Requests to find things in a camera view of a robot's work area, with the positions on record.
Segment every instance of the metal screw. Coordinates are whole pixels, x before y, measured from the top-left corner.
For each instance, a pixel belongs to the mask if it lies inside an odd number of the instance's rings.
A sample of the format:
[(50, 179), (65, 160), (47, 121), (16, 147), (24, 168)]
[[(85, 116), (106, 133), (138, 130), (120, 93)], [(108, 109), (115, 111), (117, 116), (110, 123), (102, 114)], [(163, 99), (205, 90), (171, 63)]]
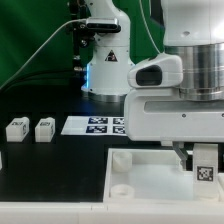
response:
[(86, 25), (85, 25), (85, 24), (83, 24), (83, 23), (82, 23), (82, 24), (80, 24), (80, 28), (81, 28), (81, 29), (84, 29), (85, 27), (86, 27)]

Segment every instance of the paper sheet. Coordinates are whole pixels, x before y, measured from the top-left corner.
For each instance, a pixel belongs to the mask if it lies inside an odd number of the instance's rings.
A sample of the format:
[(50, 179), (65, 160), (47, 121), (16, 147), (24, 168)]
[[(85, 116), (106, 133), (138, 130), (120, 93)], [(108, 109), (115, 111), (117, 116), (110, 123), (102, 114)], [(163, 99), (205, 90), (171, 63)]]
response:
[(123, 117), (68, 116), (61, 134), (126, 136)]

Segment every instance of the black tabletop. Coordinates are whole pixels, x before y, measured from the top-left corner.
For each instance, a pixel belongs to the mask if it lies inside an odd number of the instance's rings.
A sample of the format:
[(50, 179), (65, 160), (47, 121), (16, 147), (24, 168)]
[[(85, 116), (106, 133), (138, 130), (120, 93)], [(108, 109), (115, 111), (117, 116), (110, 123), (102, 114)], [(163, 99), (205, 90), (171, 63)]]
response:
[[(68, 86), (17, 86), (0, 95), (0, 201), (101, 202), (110, 147), (148, 148), (126, 136), (63, 136), (73, 116), (123, 116), (123, 103), (88, 100)], [(22, 143), (7, 143), (13, 118), (28, 117), (30, 132)], [(51, 143), (36, 143), (41, 118), (53, 117)]]

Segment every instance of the green backdrop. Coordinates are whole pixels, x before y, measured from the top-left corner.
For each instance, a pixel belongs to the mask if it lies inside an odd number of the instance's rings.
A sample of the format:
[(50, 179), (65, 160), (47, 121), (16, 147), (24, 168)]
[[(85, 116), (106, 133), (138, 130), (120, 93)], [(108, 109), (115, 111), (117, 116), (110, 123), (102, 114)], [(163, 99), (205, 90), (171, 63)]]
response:
[[(142, 0), (149, 18), (148, 0)], [(114, 0), (131, 19), (131, 59), (134, 63), (156, 55), (145, 31), (138, 0)], [(0, 1), (0, 84), (12, 76), (43, 42), (70, 20), (67, 0)], [(162, 50), (163, 31), (154, 22), (148, 25)], [(85, 63), (92, 49), (81, 52)], [(72, 68), (72, 36), (62, 30), (29, 64), (22, 74), (48, 69)]]

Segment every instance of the small white cube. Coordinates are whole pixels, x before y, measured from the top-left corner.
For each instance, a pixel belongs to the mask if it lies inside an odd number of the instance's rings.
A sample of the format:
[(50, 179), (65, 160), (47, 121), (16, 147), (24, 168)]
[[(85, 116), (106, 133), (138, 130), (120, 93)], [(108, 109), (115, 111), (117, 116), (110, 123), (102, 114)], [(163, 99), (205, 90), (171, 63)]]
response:
[(22, 142), (29, 132), (29, 124), (27, 117), (13, 119), (6, 127), (7, 142)]
[(35, 128), (36, 142), (50, 142), (55, 133), (55, 119), (48, 117), (40, 119)]

